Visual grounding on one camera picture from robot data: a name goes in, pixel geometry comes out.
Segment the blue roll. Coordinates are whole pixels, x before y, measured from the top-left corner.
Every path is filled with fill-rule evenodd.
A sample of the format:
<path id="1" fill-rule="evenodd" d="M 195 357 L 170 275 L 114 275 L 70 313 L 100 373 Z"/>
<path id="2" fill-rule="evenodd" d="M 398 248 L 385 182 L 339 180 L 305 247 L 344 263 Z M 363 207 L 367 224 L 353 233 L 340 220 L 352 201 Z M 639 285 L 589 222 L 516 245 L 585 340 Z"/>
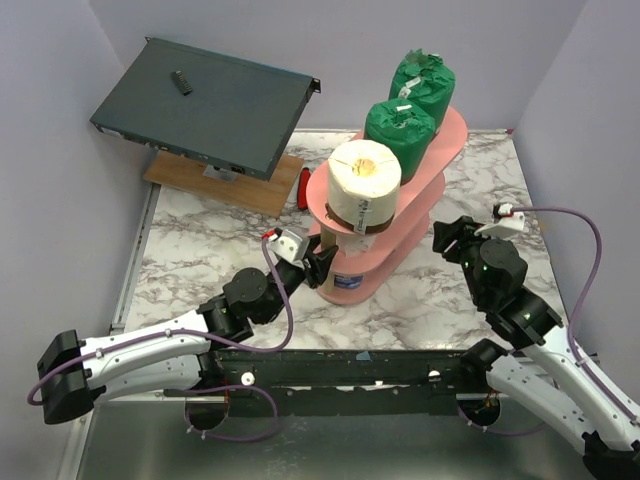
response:
<path id="1" fill-rule="evenodd" d="M 354 290 L 358 289 L 364 280 L 364 275 L 344 275 L 344 274 L 333 274 L 333 285 L 335 288 L 340 288 L 344 290 Z"/>

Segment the pink three-tier shelf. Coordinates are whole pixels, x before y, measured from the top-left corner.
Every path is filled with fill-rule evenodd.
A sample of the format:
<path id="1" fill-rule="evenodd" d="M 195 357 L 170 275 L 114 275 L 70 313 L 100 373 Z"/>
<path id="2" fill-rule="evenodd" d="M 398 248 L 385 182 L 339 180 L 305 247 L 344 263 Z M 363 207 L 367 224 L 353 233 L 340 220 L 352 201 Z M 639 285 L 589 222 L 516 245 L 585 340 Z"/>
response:
<path id="1" fill-rule="evenodd" d="M 463 117 L 453 108 L 445 115 L 439 133 L 428 146 L 413 179 L 400 187 L 395 217 L 390 226 L 376 235 L 367 253 L 346 258 L 335 256 L 330 277 L 317 293 L 338 305 L 355 305 L 371 297 L 418 246 L 429 229 L 429 213 L 445 190 L 444 169 L 461 152 L 468 135 Z M 310 234 L 322 235 L 327 243 L 336 243 L 338 235 L 358 235 L 328 217 L 328 165 L 322 163 L 312 173 L 307 186 L 309 212 L 313 217 Z M 333 274 L 364 275 L 358 289 L 335 288 Z"/>

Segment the white floral paper towel roll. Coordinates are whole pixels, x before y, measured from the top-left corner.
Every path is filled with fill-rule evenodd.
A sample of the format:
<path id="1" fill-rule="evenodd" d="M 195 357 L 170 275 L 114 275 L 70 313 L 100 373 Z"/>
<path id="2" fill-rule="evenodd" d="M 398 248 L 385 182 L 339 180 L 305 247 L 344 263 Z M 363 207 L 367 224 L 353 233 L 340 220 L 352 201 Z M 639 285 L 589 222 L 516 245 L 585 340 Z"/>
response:
<path id="1" fill-rule="evenodd" d="M 338 235 L 336 244 L 340 252 L 346 257 L 354 257 L 371 250 L 376 235 Z"/>

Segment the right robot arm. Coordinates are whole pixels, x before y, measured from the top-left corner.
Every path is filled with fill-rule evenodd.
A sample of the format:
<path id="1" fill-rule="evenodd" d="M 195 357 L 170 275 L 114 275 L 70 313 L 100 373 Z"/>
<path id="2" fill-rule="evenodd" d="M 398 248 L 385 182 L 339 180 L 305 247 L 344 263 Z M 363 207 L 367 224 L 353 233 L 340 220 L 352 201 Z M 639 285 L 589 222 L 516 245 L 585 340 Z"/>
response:
<path id="1" fill-rule="evenodd" d="M 639 406 L 574 342 L 568 326 L 525 284 L 528 272 L 508 235 L 524 218 L 492 225 L 468 216 L 435 222 L 433 250 L 461 266 L 473 304 L 509 350 L 484 339 L 467 353 L 460 379 L 469 390 L 506 394 L 552 427 L 596 479 L 639 476 Z"/>

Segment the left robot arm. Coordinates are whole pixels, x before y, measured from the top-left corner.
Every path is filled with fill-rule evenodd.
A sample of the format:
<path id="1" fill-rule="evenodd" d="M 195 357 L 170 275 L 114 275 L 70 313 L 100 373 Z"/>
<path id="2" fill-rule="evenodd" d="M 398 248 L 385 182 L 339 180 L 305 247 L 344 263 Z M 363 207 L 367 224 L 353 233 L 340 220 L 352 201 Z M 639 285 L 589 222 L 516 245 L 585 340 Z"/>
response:
<path id="1" fill-rule="evenodd" d="M 210 353 L 247 350 L 253 329 L 280 314 L 294 321 L 291 297 L 303 284 L 315 289 L 329 275 L 337 246 L 319 249 L 318 236 L 300 244 L 263 240 L 269 270 L 239 270 L 219 295 L 198 308 L 125 334 L 82 339 L 74 330 L 57 334 L 36 364 L 38 383 L 27 402 L 41 408 L 48 425 L 75 420 L 100 400 L 152 390 L 214 393 L 220 368 Z"/>

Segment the wooden board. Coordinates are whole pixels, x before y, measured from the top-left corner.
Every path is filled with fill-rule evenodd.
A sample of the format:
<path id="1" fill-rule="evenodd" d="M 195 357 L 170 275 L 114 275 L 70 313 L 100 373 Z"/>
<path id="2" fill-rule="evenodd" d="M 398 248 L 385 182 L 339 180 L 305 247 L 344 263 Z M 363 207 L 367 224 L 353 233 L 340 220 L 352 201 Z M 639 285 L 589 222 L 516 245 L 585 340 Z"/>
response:
<path id="1" fill-rule="evenodd" d="M 303 167 L 302 158 L 284 154 L 269 180 L 259 180 L 168 152 L 159 153 L 144 179 L 196 196 L 278 218 Z"/>

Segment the small black connector strip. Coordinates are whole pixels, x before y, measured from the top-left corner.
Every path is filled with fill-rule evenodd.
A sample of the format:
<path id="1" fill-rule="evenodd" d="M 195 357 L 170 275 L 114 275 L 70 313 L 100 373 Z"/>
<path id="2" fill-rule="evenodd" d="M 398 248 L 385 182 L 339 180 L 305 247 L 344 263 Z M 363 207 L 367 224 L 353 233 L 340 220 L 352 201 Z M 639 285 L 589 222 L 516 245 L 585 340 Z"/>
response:
<path id="1" fill-rule="evenodd" d="M 188 96 L 192 93 L 193 89 L 182 71 L 173 71 L 171 73 L 171 79 L 183 96 Z"/>

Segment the red handled cutter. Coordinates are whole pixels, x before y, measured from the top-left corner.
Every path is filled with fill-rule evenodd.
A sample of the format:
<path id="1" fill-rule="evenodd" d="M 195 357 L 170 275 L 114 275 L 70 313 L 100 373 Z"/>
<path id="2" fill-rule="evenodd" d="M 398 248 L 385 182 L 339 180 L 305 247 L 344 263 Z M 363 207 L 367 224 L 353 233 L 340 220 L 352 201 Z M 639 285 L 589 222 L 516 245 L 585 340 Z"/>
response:
<path id="1" fill-rule="evenodd" d="M 296 205 L 300 211 L 308 209 L 307 186 L 311 177 L 311 170 L 308 167 L 301 169 L 298 178 L 298 187 L 296 194 Z"/>

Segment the black metal base rail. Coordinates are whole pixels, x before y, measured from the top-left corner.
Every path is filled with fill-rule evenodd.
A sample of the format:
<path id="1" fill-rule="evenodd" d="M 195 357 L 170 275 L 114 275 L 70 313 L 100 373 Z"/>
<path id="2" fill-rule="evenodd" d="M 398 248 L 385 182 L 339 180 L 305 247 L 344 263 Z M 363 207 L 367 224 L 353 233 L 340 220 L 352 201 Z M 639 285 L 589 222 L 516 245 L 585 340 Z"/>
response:
<path id="1" fill-rule="evenodd" d="M 454 415 L 485 397 L 489 359 L 468 350 L 218 350 L 197 358 L 195 390 L 228 386 L 238 417 Z"/>

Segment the dark grey network switch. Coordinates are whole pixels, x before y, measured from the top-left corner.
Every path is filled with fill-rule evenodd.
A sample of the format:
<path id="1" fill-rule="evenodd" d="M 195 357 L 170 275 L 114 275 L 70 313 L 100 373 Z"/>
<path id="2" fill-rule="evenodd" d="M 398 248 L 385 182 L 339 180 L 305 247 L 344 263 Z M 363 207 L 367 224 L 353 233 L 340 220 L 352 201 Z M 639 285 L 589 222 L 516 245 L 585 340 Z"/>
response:
<path id="1" fill-rule="evenodd" d="M 182 71 L 193 91 L 171 79 Z M 149 37 L 92 115 L 100 132 L 269 180 L 319 79 Z"/>

